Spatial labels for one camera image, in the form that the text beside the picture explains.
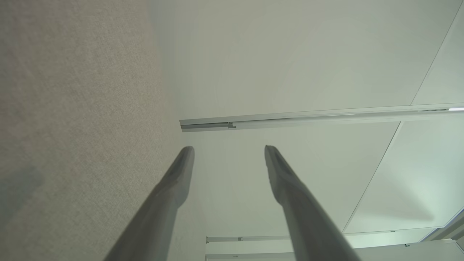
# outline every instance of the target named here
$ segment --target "fabric surface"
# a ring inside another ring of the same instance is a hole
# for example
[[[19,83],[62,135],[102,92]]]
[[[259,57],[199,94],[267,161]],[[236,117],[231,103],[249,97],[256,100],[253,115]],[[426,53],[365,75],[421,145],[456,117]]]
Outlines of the fabric surface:
[[[182,146],[147,2],[4,0],[0,27],[0,260],[102,260]],[[204,260],[195,189],[169,260]]]

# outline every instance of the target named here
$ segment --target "textured gray surface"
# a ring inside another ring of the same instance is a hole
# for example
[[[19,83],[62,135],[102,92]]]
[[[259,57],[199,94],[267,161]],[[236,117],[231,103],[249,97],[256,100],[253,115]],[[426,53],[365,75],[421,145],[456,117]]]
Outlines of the textured gray surface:
[[[102,260],[179,152],[146,10],[0,3],[0,260]],[[204,259],[195,190],[169,260]]]

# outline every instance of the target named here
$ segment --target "beige carpet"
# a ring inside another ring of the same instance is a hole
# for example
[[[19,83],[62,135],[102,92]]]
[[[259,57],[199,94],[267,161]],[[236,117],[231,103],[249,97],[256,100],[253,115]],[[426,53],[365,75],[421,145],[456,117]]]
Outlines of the beige carpet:
[[[0,2],[0,260],[102,260],[180,150],[147,10]],[[204,260],[191,191],[169,260]]]

